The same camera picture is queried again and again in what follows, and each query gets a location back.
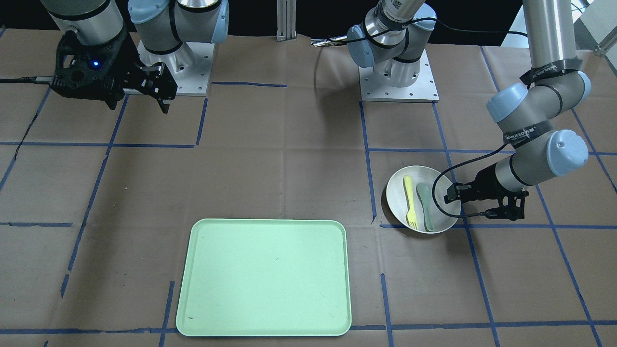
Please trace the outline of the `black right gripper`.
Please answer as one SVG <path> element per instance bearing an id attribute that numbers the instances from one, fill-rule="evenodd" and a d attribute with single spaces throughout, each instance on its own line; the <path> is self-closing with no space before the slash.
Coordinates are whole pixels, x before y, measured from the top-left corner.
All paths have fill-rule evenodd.
<path id="1" fill-rule="evenodd" d="M 164 114 L 168 114 L 170 100 L 176 98 L 178 91 L 170 69 L 163 62 L 151 66 L 132 66 L 123 77 L 123 88 L 153 97 Z"/>

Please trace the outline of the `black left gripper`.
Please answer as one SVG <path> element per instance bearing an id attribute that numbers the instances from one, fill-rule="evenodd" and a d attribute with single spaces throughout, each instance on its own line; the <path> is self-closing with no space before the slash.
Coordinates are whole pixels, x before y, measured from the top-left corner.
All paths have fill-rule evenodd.
<path id="1" fill-rule="evenodd" d="M 462 215 L 462 218 L 485 217 L 494 220 L 519 220 L 525 218 L 524 207 L 529 192 L 524 187 L 510 191 L 496 177 L 496 164 L 479 171 L 470 184 L 452 184 L 448 187 L 445 202 L 470 202 L 472 200 L 496 200 L 498 206 L 484 212 Z"/>

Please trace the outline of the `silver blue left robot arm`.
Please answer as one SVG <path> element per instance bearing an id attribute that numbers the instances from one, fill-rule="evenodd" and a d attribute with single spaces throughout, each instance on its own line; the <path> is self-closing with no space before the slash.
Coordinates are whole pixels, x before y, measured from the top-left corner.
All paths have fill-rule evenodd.
<path id="1" fill-rule="evenodd" d="M 531 68 L 515 83 L 489 99 L 487 110 L 501 129 L 503 145 L 514 154 L 479 171 L 467 184 L 454 183 L 431 198 L 444 213 L 446 204 L 496 200 L 482 213 L 487 219 L 524 217 L 527 188 L 564 176 L 588 160 L 588 147 L 571 130 L 556 130 L 552 119 L 589 96 L 589 77 L 580 70 L 569 3 L 525 0 L 523 11 Z M 346 45 L 362 68 L 393 63 L 417 65 L 435 24 L 434 10 L 423 0 L 380 0 L 361 24 L 332 43 Z"/>

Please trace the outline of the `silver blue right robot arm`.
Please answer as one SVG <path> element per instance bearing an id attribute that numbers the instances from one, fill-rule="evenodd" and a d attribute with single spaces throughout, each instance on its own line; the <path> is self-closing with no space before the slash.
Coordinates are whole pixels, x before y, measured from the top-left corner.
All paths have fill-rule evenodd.
<path id="1" fill-rule="evenodd" d="M 178 82 L 202 72 L 190 44 L 219 44 L 229 26 L 227 0 L 130 0 L 126 5 L 140 35 L 138 49 L 114 0 L 44 0 L 63 36 L 55 71 L 35 78 L 63 97 L 97 100 L 116 108 L 133 89 L 168 113 Z"/>

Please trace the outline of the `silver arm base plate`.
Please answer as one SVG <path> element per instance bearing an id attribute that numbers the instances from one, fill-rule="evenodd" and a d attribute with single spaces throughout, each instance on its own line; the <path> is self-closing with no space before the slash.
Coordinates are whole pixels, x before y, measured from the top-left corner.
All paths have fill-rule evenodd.
<path id="1" fill-rule="evenodd" d="M 359 68 L 363 101 L 436 103 L 438 88 L 423 51 L 419 61 L 403 63 L 390 59 L 373 67 Z"/>
<path id="2" fill-rule="evenodd" d="M 206 96 L 216 44 L 209 42 L 184 42 L 176 52 L 155 55 L 145 49 L 140 41 L 137 51 L 141 61 L 151 66 L 163 62 L 177 84 L 178 96 Z"/>

